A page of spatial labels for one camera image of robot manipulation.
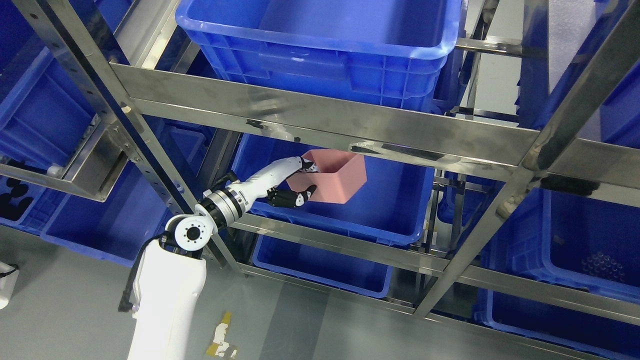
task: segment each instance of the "metal shelf frame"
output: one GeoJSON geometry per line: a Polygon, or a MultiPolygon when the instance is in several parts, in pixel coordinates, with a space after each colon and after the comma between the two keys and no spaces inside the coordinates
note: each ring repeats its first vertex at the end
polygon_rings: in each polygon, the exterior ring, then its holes
{"type": "MultiPolygon", "coordinates": [[[[194,194],[191,189],[197,188],[194,184],[198,181],[211,184],[214,174],[225,170],[222,164],[229,160],[238,133],[269,136],[268,129],[272,127],[284,128],[303,143],[505,182],[451,259],[417,250],[395,249],[251,214],[231,225],[238,230],[266,234],[435,277],[424,297],[410,306],[398,304],[393,299],[365,298],[256,268],[242,256],[234,254],[237,244],[216,235],[212,238],[213,253],[207,255],[221,255],[239,274],[268,276],[430,321],[482,329],[478,331],[488,331],[502,339],[517,339],[569,357],[597,358],[444,318],[433,314],[432,310],[445,292],[455,282],[460,282],[640,325],[640,305],[471,265],[498,228],[535,187],[574,193],[578,188],[583,189],[578,194],[581,196],[640,206],[640,150],[577,137],[586,121],[640,58],[636,40],[640,37],[639,1],[631,0],[624,13],[609,14],[602,20],[608,21],[610,33],[593,30],[588,36],[585,44],[591,44],[597,51],[576,58],[573,66],[566,70],[564,76],[575,81],[565,81],[560,86],[560,95],[548,112],[548,125],[541,131],[155,70],[167,39],[172,38],[176,30],[173,12],[177,0],[163,2],[166,11],[158,12],[155,22],[147,24],[148,28],[154,29],[155,35],[144,40],[141,44],[146,45],[143,47],[129,47],[137,49],[138,55],[129,52],[128,56],[124,51],[127,46],[118,45],[92,1],[13,2],[76,83],[90,95],[88,98],[100,117],[100,127],[109,131],[110,139],[116,139],[116,144],[135,162],[175,213],[192,212],[199,194],[194,194]],[[220,143],[216,149],[230,151],[210,149],[205,162],[214,170],[200,174],[206,180],[181,174],[143,115],[228,130],[221,132],[214,141],[220,143]]],[[[474,34],[471,38],[459,39],[458,47],[469,51],[465,62],[475,62],[474,67],[477,68],[479,56],[473,56],[474,52],[516,57],[544,56],[541,50],[528,49],[518,41],[486,36],[497,5],[498,0],[486,0],[474,34]]],[[[126,31],[119,28],[116,34],[121,32],[126,31]]],[[[186,69],[185,63],[193,59],[197,47],[185,40],[182,50],[179,57],[182,62],[173,66],[173,70],[186,69]]],[[[466,76],[474,78],[471,73],[466,76]]],[[[466,108],[458,107],[455,112],[498,119],[504,117],[504,114],[474,109],[472,101],[466,108]]],[[[505,119],[516,120],[513,115],[505,119]]],[[[7,168],[0,165],[0,173],[15,174],[15,170],[11,172],[7,168]]],[[[27,181],[31,179],[35,183],[64,190],[58,184],[38,182],[28,174],[21,175],[19,177],[27,181]]],[[[441,181],[441,185],[452,184],[441,181]]]]}

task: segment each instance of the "concrete floor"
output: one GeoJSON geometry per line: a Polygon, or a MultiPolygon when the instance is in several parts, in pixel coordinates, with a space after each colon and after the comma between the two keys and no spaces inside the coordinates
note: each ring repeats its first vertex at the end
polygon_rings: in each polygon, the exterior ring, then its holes
{"type": "MultiPolygon", "coordinates": [[[[0,261],[18,263],[0,310],[0,359],[125,359],[135,320],[118,313],[129,269],[0,227],[0,261]]],[[[566,359],[473,332],[329,297],[210,264],[186,359],[205,355],[214,328],[232,313],[226,340],[238,359],[566,359]]]]}

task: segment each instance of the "white robotic arm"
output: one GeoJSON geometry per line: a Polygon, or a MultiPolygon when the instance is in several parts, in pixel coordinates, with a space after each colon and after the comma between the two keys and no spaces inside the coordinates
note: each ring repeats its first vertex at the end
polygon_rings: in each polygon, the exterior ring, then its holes
{"type": "Polygon", "coordinates": [[[315,186],[301,193],[276,186],[296,172],[317,171],[312,161],[291,157],[272,162],[245,182],[227,174],[214,187],[226,180],[231,184],[207,190],[195,215],[176,215],[163,234],[144,244],[118,308],[133,311],[136,319],[129,360],[184,358],[193,310],[206,278],[200,255],[211,235],[235,222],[262,197],[273,206],[303,205],[315,186]],[[134,303],[129,302],[131,292],[134,303]]]}

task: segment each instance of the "pink plastic container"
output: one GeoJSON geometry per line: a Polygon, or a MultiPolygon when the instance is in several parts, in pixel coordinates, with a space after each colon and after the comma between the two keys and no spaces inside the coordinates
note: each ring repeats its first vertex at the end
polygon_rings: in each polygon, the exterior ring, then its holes
{"type": "Polygon", "coordinates": [[[344,204],[367,182],[364,156],[334,149],[309,150],[303,156],[312,160],[320,173],[294,174],[289,187],[301,192],[311,185],[317,190],[309,200],[344,204]]]}

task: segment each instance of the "blue storage bin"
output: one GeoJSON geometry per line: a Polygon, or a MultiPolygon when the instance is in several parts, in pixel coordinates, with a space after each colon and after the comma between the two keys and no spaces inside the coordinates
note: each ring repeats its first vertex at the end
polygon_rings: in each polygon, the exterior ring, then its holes
{"type": "MultiPolygon", "coordinates": [[[[172,126],[159,131],[172,161],[186,159],[197,172],[204,158],[205,136],[172,126]]],[[[142,243],[159,234],[171,216],[142,173],[129,163],[106,202],[65,194],[40,237],[92,258],[131,266],[142,243]]]]}
{"type": "Polygon", "coordinates": [[[221,79],[429,111],[461,0],[183,0],[178,24],[221,79]]]}
{"type": "Polygon", "coordinates": [[[393,270],[388,265],[263,235],[258,237],[253,263],[274,272],[375,298],[389,292],[393,270]]]}
{"type": "Polygon", "coordinates": [[[640,327],[600,316],[480,289],[474,320],[609,359],[640,357],[640,327]]]}
{"type": "Polygon", "coordinates": [[[640,304],[639,217],[640,208],[534,189],[486,247],[483,263],[640,304]]]}
{"type": "MultiPolygon", "coordinates": [[[[129,0],[100,0],[110,24],[129,0]]],[[[93,110],[62,66],[10,1],[0,4],[0,153],[47,169],[64,166],[91,122],[93,110]]]]}
{"type": "MultiPolygon", "coordinates": [[[[244,135],[232,170],[240,180],[289,156],[318,147],[256,135],[244,135]]],[[[274,208],[259,199],[251,212],[332,233],[405,246],[416,242],[433,185],[432,168],[365,156],[367,182],[346,204],[308,202],[296,209],[274,208]]]]}
{"type": "MultiPolygon", "coordinates": [[[[447,179],[457,179],[455,172],[445,172],[447,179]]],[[[479,184],[483,186],[483,189],[490,191],[495,186],[495,180],[485,179],[477,176],[467,176],[468,183],[479,184]]],[[[487,200],[488,194],[481,192],[467,191],[465,192],[465,202],[462,207],[462,226],[466,226],[474,213],[482,206],[487,200]]],[[[453,217],[456,211],[456,189],[447,187],[443,191],[442,200],[438,204],[438,218],[442,222],[453,224],[453,217]]]]}
{"type": "Polygon", "coordinates": [[[603,142],[640,148],[640,63],[600,107],[603,142]]]}
{"type": "Polygon", "coordinates": [[[39,235],[65,193],[0,176],[0,224],[39,235]]]}

